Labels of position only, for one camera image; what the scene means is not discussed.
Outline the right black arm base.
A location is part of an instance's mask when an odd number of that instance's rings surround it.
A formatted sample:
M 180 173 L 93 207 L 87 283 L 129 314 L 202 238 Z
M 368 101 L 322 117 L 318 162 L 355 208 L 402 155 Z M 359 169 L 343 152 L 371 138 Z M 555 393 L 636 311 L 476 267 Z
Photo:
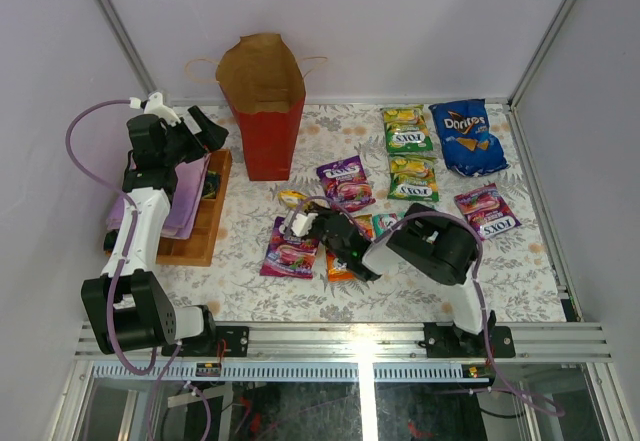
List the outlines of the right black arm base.
M 490 311 L 488 318 L 488 339 L 495 359 L 510 359 L 516 356 L 511 329 L 496 324 L 496 315 Z M 453 323 L 425 323 L 423 340 L 417 345 L 426 351 L 428 357 L 444 358 L 487 358 L 484 333 L 469 334 Z

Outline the red paper bag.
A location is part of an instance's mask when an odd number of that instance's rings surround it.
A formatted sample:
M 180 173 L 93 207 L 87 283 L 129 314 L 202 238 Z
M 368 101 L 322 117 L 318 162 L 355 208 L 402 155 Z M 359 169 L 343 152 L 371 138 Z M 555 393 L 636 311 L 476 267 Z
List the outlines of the red paper bag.
M 306 100 L 305 78 L 328 58 L 297 58 L 277 33 L 242 36 L 219 60 L 189 60 L 198 84 L 219 86 L 240 129 L 252 181 L 286 181 Z

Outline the purple snack packet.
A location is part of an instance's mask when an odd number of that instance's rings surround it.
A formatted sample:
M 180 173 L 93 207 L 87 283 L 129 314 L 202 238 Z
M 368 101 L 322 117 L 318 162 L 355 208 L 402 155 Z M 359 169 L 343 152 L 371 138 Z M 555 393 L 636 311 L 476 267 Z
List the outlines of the purple snack packet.
M 456 195 L 454 202 L 482 240 L 491 239 L 521 225 L 495 183 Z

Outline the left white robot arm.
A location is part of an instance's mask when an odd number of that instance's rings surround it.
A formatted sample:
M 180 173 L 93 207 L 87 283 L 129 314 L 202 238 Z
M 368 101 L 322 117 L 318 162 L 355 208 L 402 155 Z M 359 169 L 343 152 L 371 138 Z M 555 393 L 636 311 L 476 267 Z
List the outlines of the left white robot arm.
M 177 167 L 220 150 L 225 128 L 197 106 L 190 128 L 172 109 L 142 102 L 127 121 L 131 149 L 121 187 L 123 219 L 99 277 L 84 281 L 81 298 L 100 350 L 122 354 L 181 343 L 183 354 L 208 355 L 219 332 L 204 305 L 176 308 L 154 269 L 161 232 L 178 184 Z

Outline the purple berries candy bag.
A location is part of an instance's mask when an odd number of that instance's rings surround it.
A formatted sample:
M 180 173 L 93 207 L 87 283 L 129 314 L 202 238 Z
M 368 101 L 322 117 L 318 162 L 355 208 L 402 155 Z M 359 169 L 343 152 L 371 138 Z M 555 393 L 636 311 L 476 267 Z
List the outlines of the purple berries candy bag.
M 312 279 L 319 242 L 287 235 L 285 228 L 285 218 L 276 217 L 259 274 Z

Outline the blue chips bag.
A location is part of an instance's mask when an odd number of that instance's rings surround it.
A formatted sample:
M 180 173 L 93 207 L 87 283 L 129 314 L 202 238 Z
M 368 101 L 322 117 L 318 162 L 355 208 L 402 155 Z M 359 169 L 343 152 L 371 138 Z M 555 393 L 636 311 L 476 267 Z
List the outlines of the blue chips bag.
M 479 177 L 509 167 L 503 147 L 490 132 L 484 99 L 429 106 L 445 165 L 464 177 Z

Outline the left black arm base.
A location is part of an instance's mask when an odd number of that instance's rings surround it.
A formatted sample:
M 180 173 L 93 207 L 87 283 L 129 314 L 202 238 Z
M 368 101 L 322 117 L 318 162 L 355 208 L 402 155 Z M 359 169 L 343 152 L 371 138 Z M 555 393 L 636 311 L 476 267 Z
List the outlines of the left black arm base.
M 244 358 L 248 354 L 250 328 L 214 321 L 205 305 L 178 308 L 178 357 Z

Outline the teal mint candy bag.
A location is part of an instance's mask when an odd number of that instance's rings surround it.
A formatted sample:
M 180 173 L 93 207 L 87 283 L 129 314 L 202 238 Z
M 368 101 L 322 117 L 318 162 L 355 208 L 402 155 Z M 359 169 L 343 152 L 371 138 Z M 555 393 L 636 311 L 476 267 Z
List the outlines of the teal mint candy bag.
M 381 237 L 389 228 L 402 218 L 402 213 L 382 213 L 372 216 L 375 237 Z

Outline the green yellow snack packet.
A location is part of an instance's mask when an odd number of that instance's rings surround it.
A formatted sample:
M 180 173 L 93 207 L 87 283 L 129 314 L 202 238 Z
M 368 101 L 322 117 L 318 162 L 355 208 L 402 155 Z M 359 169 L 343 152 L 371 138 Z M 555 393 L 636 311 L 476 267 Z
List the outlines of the green yellow snack packet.
M 435 159 L 417 153 L 389 157 L 389 199 L 406 201 L 439 201 Z

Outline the yellow small snack bar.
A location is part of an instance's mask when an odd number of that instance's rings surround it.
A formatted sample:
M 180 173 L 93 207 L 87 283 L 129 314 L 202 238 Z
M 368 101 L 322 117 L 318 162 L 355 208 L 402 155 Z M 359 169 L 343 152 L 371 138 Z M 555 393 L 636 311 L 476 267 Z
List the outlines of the yellow small snack bar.
M 280 204 L 289 209 L 296 209 L 299 206 L 305 209 L 310 203 L 308 195 L 295 190 L 279 191 L 277 197 Z

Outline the orange fruit candy bag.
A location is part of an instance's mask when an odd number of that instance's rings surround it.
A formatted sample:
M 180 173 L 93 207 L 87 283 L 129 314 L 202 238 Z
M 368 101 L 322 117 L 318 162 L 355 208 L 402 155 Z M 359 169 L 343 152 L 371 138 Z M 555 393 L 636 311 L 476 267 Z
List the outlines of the orange fruit candy bag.
M 375 239 L 373 215 L 363 214 L 355 217 L 357 224 L 364 229 L 371 240 Z M 326 251 L 327 276 L 329 282 L 354 281 L 356 276 L 347 270 L 346 264 L 340 261 L 332 252 Z

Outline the green candy bag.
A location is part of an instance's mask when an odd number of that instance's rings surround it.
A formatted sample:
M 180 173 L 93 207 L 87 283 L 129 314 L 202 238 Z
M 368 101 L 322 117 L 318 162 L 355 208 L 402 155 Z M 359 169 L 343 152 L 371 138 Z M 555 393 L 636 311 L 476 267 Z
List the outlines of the green candy bag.
M 381 114 L 389 154 L 425 153 L 433 150 L 422 105 L 384 107 Z

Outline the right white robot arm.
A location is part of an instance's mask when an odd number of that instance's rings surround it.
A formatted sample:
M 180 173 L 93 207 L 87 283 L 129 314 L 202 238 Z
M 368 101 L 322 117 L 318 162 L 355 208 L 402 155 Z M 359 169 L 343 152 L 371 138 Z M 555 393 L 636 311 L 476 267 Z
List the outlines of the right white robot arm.
M 461 219 L 413 203 L 402 219 L 370 240 L 345 213 L 313 203 L 295 215 L 291 229 L 323 244 L 360 281 L 410 264 L 448 289 L 458 348 L 474 356 L 490 346 L 490 311 L 477 290 L 482 240 Z

